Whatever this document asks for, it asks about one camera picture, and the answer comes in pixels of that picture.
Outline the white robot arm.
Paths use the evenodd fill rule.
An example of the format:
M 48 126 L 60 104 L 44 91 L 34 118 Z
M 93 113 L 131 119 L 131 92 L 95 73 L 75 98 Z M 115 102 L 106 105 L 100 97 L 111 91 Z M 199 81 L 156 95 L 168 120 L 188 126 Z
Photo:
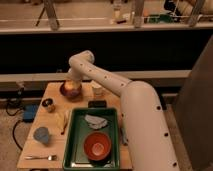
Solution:
M 89 50 L 69 59 L 68 78 L 87 76 L 120 97 L 133 171 L 180 171 L 156 90 L 144 81 L 132 81 L 94 65 Z

